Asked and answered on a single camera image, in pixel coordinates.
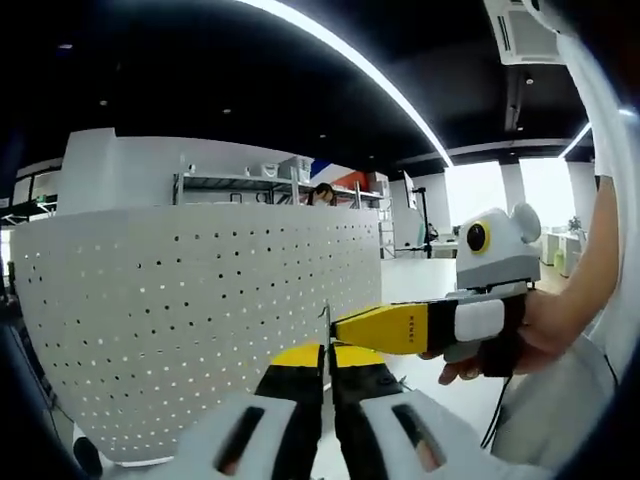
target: window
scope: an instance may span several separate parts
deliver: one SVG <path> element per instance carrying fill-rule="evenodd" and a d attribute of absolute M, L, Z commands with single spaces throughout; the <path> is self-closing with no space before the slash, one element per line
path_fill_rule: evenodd
<path fill-rule="evenodd" d="M 451 225 L 462 225 L 492 208 L 506 211 L 507 197 L 498 162 L 447 168 L 444 178 Z"/>
<path fill-rule="evenodd" d="M 524 195 L 543 227 L 566 227 L 576 214 L 567 162 L 560 158 L 520 159 Z"/>

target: red object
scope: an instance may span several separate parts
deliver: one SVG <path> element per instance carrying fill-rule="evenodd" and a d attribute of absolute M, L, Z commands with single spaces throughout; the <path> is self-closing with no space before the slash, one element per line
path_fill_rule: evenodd
<path fill-rule="evenodd" d="M 356 189 L 356 182 L 360 182 L 360 191 L 368 192 L 369 191 L 369 180 L 367 179 L 367 175 L 363 172 L 353 172 L 349 175 L 345 175 L 342 178 L 339 178 L 335 182 L 332 182 L 334 186 L 344 187 L 349 190 Z"/>

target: white wall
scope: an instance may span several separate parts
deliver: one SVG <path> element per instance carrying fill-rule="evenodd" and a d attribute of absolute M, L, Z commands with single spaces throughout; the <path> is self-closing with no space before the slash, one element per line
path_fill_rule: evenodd
<path fill-rule="evenodd" d="M 449 203 L 447 201 L 447 188 L 444 182 L 444 174 L 426 175 L 413 178 L 415 188 L 424 187 L 427 196 L 427 215 L 439 232 L 451 231 L 451 219 L 449 217 Z M 404 181 L 398 180 L 390 183 L 391 198 L 393 199 L 393 224 L 395 231 L 396 247 L 406 243 L 415 245 L 422 223 L 422 201 L 418 196 L 418 211 L 407 207 L 407 196 Z"/>
<path fill-rule="evenodd" d="M 173 174 L 185 171 L 188 165 L 195 165 L 197 173 L 242 175 L 246 167 L 279 163 L 292 156 L 288 152 L 214 140 L 116 137 L 112 128 L 73 132 L 58 179 L 58 214 L 168 205 Z M 204 200 L 202 195 L 194 198 L 185 199 Z M 228 198 L 226 194 L 215 197 Z"/>
<path fill-rule="evenodd" d="M 594 167 L 590 163 L 567 163 L 573 190 L 576 214 L 582 221 L 582 227 L 589 230 L 591 214 L 595 201 L 596 184 Z M 502 178 L 507 197 L 507 209 L 510 212 L 518 202 L 525 201 L 524 183 L 520 165 L 502 165 Z M 429 221 L 441 233 L 451 231 L 449 204 L 443 174 L 415 177 L 413 182 L 417 187 L 427 189 L 427 207 Z M 421 218 L 418 212 L 407 207 L 404 182 L 391 182 L 391 197 L 393 199 L 393 222 L 395 230 L 395 245 L 402 247 L 405 243 L 415 245 L 418 239 Z"/>
<path fill-rule="evenodd" d="M 593 163 L 568 162 L 569 178 L 576 205 L 576 215 L 580 218 L 582 228 L 589 231 L 591 215 L 596 200 L 596 181 Z"/>

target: woman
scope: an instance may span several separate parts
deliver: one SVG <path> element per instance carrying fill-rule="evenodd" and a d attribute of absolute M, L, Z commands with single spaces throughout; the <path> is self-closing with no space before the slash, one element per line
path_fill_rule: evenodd
<path fill-rule="evenodd" d="M 322 206 L 328 205 L 335 206 L 337 198 L 336 192 L 328 183 L 319 183 L 313 192 L 307 197 L 307 205 Z"/>

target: white box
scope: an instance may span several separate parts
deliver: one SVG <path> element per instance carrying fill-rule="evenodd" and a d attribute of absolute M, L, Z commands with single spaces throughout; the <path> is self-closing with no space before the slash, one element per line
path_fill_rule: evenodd
<path fill-rule="evenodd" d="M 277 178 L 278 177 L 278 164 L 277 163 L 261 163 L 260 165 L 254 165 L 249 169 L 252 177 L 266 177 Z"/>
<path fill-rule="evenodd" d="M 298 169 L 298 181 L 311 183 L 311 163 L 313 159 L 308 157 L 293 157 L 280 163 L 280 178 L 291 178 L 291 168 Z"/>

